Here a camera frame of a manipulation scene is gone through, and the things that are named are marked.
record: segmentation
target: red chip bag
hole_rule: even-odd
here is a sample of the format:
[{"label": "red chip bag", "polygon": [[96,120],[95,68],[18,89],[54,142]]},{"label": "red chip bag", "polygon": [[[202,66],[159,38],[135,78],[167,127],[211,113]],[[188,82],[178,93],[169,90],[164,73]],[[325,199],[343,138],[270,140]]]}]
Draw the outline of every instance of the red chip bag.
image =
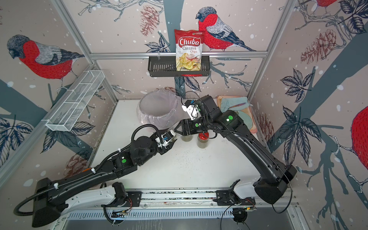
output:
[{"label": "red chip bag", "polygon": [[175,30],[176,70],[201,70],[204,31]]}]

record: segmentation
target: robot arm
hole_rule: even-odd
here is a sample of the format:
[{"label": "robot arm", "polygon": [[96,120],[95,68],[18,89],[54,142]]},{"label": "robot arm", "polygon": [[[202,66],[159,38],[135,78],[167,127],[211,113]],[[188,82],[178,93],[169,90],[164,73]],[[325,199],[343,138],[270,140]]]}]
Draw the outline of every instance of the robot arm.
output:
[{"label": "robot arm", "polygon": [[[253,186],[258,196],[274,204],[286,191],[288,183],[296,174],[292,165],[285,166],[261,145],[250,133],[243,120],[232,111],[222,113],[210,96],[185,103],[188,113],[201,116],[181,120],[175,132],[187,136],[213,130],[233,143],[252,162],[261,177]],[[137,131],[144,127],[153,127],[156,132],[151,137],[139,137],[134,140]],[[41,227],[60,217],[61,214],[81,209],[86,206],[105,205],[122,206],[127,201],[127,193],[122,183],[114,183],[107,188],[88,190],[103,182],[120,178],[137,170],[151,157],[164,154],[173,147],[175,133],[159,131],[154,125],[140,126],[133,132],[131,143],[122,150],[108,155],[98,166],[72,177],[51,182],[48,178],[37,183],[36,193],[18,204],[14,214],[33,215],[32,227]],[[32,212],[19,209],[33,201]]]},{"label": "robot arm", "polygon": [[260,173],[260,179],[253,184],[258,196],[269,204],[274,204],[281,198],[296,174],[294,166],[285,166],[278,161],[254,138],[234,111],[222,113],[210,96],[204,96],[194,103],[188,100],[185,105],[194,105],[201,116],[193,120],[181,120],[174,129],[177,133],[186,136],[213,130],[221,134],[240,149]]},{"label": "robot arm", "polygon": [[[139,137],[135,133],[144,127],[154,127],[157,131],[151,137]],[[32,227],[41,227],[55,221],[62,214],[91,205],[107,207],[122,206],[128,197],[122,183],[114,183],[106,188],[88,190],[96,185],[120,178],[137,170],[157,153],[170,150],[175,141],[173,131],[159,131],[154,125],[140,126],[133,132],[131,143],[122,150],[109,154],[101,164],[72,177],[51,181],[44,178],[37,182],[36,192],[14,209],[18,216],[33,216]],[[22,212],[20,207],[33,200],[33,211]]]}]

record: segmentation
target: wall-mounted shelf basket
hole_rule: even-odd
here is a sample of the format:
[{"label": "wall-mounted shelf basket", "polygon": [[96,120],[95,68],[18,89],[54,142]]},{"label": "wall-mounted shelf basket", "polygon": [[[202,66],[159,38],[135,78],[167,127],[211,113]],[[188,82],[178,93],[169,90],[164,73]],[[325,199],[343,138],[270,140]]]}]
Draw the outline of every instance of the wall-mounted shelf basket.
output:
[{"label": "wall-mounted shelf basket", "polygon": [[149,57],[148,72],[151,77],[206,77],[209,75],[209,56],[202,56],[200,71],[176,71],[175,56]]},{"label": "wall-mounted shelf basket", "polygon": [[101,70],[89,70],[84,74],[76,88],[68,90],[72,92],[47,122],[46,126],[52,131],[70,131],[105,79]]}]

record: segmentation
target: red jar lid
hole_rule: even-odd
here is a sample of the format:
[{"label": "red jar lid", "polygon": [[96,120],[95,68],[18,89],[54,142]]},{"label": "red jar lid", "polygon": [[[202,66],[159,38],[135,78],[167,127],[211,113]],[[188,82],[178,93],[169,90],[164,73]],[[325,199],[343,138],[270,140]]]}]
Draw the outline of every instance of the red jar lid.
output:
[{"label": "red jar lid", "polygon": [[208,132],[205,132],[204,134],[203,133],[200,133],[200,134],[198,134],[198,136],[199,136],[199,138],[201,139],[201,140],[207,140],[208,139],[208,137],[209,137],[209,133]]}]

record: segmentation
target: trash can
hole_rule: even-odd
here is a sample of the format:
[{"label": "trash can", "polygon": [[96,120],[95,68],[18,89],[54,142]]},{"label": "trash can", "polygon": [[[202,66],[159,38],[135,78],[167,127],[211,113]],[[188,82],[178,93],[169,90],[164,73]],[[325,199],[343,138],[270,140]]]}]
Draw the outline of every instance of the trash can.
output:
[{"label": "trash can", "polygon": [[138,103],[138,120],[142,124],[153,124],[159,130],[170,128],[184,118],[180,100],[181,97],[172,91],[152,91]]}]

